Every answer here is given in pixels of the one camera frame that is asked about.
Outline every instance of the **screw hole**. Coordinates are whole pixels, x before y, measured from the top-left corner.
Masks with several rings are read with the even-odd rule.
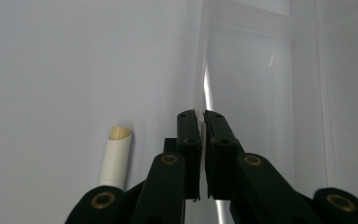
[[[166,158],[165,158],[165,161],[167,161],[167,162],[173,162],[173,161],[175,161],[175,158],[174,158],[174,157],[166,157]]]
[[[114,193],[105,191],[95,195],[91,199],[91,206],[96,209],[103,209],[109,207],[116,199]]]
[[[327,201],[334,205],[336,208],[339,208],[345,212],[353,212],[356,208],[351,200],[338,194],[327,195]]]

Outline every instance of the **white cylindrical tube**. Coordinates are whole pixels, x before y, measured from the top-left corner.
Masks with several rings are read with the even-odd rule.
[[[113,127],[103,156],[100,185],[124,188],[131,133],[124,127]]]

